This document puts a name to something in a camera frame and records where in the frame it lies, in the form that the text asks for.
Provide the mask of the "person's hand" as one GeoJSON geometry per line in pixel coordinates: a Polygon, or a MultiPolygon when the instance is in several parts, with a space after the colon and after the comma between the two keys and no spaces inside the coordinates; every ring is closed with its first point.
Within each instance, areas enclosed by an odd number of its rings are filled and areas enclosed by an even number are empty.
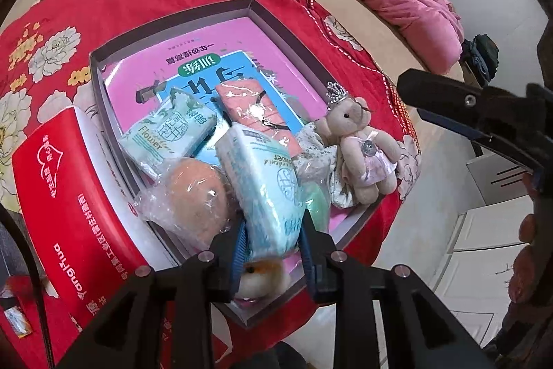
{"type": "Polygon", "coordinates": [[[514,260],[508,293],[513,303],[544,307],[552,299],[552,193],[536,187],[534,179],[529,173],[523,175],[533,212],[518,230],[525,246],[514,260]]]}

